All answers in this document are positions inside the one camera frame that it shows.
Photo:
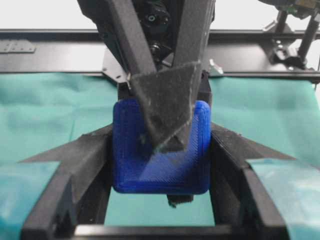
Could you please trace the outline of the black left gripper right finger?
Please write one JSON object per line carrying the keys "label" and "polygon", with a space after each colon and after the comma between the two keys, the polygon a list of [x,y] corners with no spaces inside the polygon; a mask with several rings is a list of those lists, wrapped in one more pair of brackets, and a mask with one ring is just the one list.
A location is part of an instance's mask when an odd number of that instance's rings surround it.
{"label": "black left gripper right finger", "polygon": [[210,136],[210,197],[216,225],[228,226],[232,239],[288,240],[284,218],[247,161],[294,157],[215,123]]}

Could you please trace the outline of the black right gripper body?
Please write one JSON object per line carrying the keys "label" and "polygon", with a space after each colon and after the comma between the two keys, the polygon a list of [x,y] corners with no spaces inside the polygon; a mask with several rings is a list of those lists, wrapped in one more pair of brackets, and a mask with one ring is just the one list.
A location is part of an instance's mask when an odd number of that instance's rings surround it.
{"label": "black right gripper body", "polygon": [[[101,0],[80,0],[78,5],[84,16],[89,18],[126,73],[124,81],[130,82],[134,76],[127,70],[118,49],[116,38],[103,32]],[[172,5],[172,0],[131,0],[144,32],[148,47],[156,66],[156,71],[171,68],[174,58],[175,30],[179,28],[180,8]],[[215,1],[212,1],[212,21],[215,18]]]}

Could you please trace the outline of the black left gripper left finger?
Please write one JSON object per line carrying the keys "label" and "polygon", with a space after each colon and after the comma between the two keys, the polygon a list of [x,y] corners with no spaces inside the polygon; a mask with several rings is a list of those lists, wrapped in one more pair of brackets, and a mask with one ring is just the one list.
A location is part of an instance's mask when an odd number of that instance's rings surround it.
{"label": "black left gripper left finger", "polygon": [[70,239],[77,225],[102,225],[111,192],[111,124],[23,160],[59,166],[28,214],[21,240]]}

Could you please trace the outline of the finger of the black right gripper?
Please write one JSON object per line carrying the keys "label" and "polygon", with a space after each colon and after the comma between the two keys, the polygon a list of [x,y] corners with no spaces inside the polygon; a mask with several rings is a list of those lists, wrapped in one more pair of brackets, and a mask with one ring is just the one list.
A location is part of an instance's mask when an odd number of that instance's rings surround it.
{"label": "finger of the black right gripper", "polygon": [[188,145],[213,19],[211,0],[173,0],[171,4],[181,12],[174,31],[172,66],[136,74],[129,81],[155,153],[182,151]]}
{"label": "finger of the black right gripper", "polygon": [[115,36],[117,47],[131,75],[157,71],[148,42],[131,0],[101,0],[104,38]]}

